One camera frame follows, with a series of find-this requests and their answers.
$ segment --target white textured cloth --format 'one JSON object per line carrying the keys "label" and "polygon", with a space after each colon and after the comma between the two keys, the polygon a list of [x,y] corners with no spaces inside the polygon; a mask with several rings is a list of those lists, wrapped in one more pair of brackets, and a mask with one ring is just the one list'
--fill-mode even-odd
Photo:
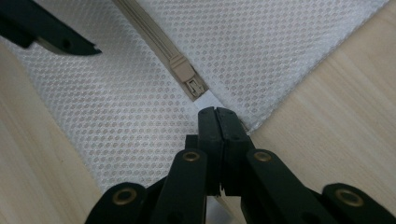
{"label": "white textured cloth", "polygon": [[97,44],[93,57],[9,42],[99,186],[165,176],[198,107],[225,105],[250,130],[385,0],[138,1],[213,94],[195,104],[111,1],[40,0]]}

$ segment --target light wood surface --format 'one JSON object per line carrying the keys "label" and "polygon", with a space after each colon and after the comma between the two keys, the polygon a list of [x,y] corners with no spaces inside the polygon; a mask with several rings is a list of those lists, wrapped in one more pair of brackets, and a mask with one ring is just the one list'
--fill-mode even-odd
{"label": "light wood surface", "polygon": [[0,223],[83,223],[99,188],[3,45],[0,71]]}
{"label": "light wood surface", "polygon": [[[0,71],[0,223],[83,223],[101,192],[2,45]],[[395,88],[391,1],[307,76],[252,139],[309,188],[344,182],[396,215]],[[240,212],[237,200],[226,203]]]}

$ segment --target metal screw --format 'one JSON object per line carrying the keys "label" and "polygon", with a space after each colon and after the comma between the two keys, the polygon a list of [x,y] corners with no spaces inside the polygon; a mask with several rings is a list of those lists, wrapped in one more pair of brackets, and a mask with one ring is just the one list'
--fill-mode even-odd
{"label": "metal screw", "polygon": [[271,155],[266,152],[256,152],[254,158],[258,161],[270,161],[272,159]]}
{"label": "metal screw", "polygon": [[186,152],[183,154],[183,160],[185,161],[198,161],[199,158],[200,156],[196,152]]}
{"label": "metal screw", "polygon": [[113,203],[116,205],[125,205],[127,203],[131,203],[137,196],[137,192],[133,188],[124,188],[119,189],[113,195]]}
{"label": "metal screw", "polygon": [[361,196],[350,191],[349,189],[338,189],[335,191],[335,196],[341,202],[352,207],[360,207],[364,205],[364,201]]}

